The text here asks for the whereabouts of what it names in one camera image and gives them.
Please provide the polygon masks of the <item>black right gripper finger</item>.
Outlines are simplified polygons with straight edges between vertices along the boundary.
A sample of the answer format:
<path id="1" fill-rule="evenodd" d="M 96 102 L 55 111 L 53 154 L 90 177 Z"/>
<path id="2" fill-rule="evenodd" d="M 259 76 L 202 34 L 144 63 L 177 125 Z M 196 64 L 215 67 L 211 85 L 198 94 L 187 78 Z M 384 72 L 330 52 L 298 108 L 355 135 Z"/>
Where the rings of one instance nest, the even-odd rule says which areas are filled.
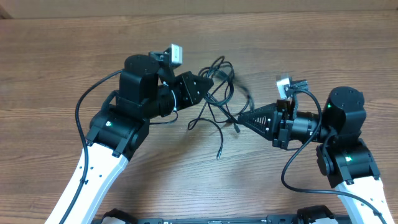
<path id="1" fill-rule="evenodd" d="M 276 103 L 271 103 L 269 105 L 262 106 L 260 108 L 256 108 L 254 110 L 251 110 L 250 113 L 252 114 L 272 114 L 277 108 Z"/>
<path id="2" fill-rule="evenodd" d="M 238 123 L 244 125 L 268 141 L 272 141 L 275 132 L 276 110 L 272 114 L 252 114 L 250 111 L 238 116 Z"/>

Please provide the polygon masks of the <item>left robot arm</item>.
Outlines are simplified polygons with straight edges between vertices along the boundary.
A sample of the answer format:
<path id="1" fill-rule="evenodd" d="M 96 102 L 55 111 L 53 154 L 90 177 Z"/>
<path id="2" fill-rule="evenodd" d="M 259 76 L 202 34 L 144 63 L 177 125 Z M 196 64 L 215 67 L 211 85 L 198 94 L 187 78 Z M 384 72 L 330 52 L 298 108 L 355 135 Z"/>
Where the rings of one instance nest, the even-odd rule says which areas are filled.
<path id="1" fill-rule="evenodd" d="M 132 55 L 118 70 L 119 88 L 90 121 L 78 165 L 47 223 L 91 223 L 105 195 L 149 134 L 150 121 L 198 104 L 213 80 L 185 72 L 167 53 Z"/>

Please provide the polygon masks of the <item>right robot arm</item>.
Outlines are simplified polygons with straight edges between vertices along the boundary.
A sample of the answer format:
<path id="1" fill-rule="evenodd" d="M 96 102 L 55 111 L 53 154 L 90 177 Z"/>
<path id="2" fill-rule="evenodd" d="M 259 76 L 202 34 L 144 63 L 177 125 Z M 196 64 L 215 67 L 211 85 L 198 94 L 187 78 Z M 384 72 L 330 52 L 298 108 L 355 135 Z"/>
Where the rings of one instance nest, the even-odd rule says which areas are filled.
<path id="1" fill-rule="evenodd" d="M 282 169 L 282 184 L 295 192 L 336 195 L 352 223 L 393 223 L 384 195 L 376 161 L 360 138 L 366 119 L 364 96 L 360 91 L 340 86 L 332 89 L 325 107 L 307 88 L 288 87 L 291 100 L 277 100 L 238 117 L 238 123 L 288 149 L 290 141 L 302 145 Z M 330 189 L 302 189 L 285 180 L 287 169 L 310 143 L 316 142 L 317 164 L 328 178 Z"/>

